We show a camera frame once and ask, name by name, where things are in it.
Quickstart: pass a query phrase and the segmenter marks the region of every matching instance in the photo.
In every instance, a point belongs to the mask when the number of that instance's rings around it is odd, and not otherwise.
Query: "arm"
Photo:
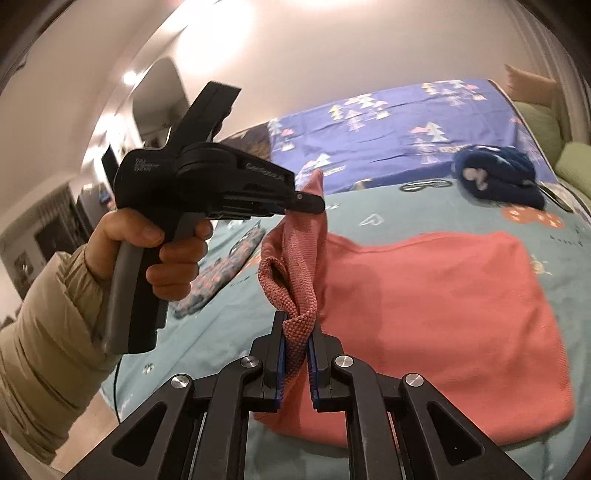
[[[45,463],[118,360],[97,341],[106,295],[85,250],[56,254],[0,331],[0,427]]]
[[[163,263],[146,272],[158,297],[180,300],[189,293],[212,232],[208,221],[200,222],[195,237],[160,249]],[[0,429],[39,460],[55,457],[118,361],[104,353],[101,334],[119,243],[149,248],[163,237],[138,212],[108,213],[85,247],[51,259],[18,321],[0,331]]]

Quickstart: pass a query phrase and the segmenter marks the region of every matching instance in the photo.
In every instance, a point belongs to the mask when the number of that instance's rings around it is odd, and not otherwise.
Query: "pink towel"
[[[305,190],[322,194],[322,174]],[[360,247],[327,234],[326,215],[288,212],[261,257],[262,288],[290,315],[282,408],[257,417],[276,432],[346,445],[344,414],[318,414],[310,400],[303,363],[315,319],[376,371],[423,374],[500,445],[572,416],[556,320],[511,235],[443,232]]]

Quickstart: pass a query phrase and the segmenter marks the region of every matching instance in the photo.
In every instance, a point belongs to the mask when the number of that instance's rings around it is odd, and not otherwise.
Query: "hand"
[[[190,283],[199,274],[197,262],[207,253],[205,240],[212,234],[211,222],[203,220],[195,227],[194,237],[160,248],[162,263],[146,270],[146,278],[157,297],[176,301],[189,294]],[[164,232],[136,210],[124,208],[109,212],[100,220],[88,241],[86,266],[97,280],[110,280],[122,241],[136,247],[152,248],[163,240]]]

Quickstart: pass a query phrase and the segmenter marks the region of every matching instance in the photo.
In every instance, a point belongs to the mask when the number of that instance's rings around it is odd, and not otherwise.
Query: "green cushion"
[[[560,158],[564,140],[560,135],[560,125],[552,109],[534,103],[514,102],[514,104],[525,118],[550,165],[554,167]]]
[[[556,173],[591,197],[591,147],[584,143],[567,143],[556,164]]]

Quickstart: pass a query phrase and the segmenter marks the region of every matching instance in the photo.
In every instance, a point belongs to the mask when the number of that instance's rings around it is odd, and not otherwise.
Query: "beige puffer jacket sleeve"
[[[44,463],[119,359],[101,348],[107,291],[84,255],[54,255],[0,331],[0,429]]]

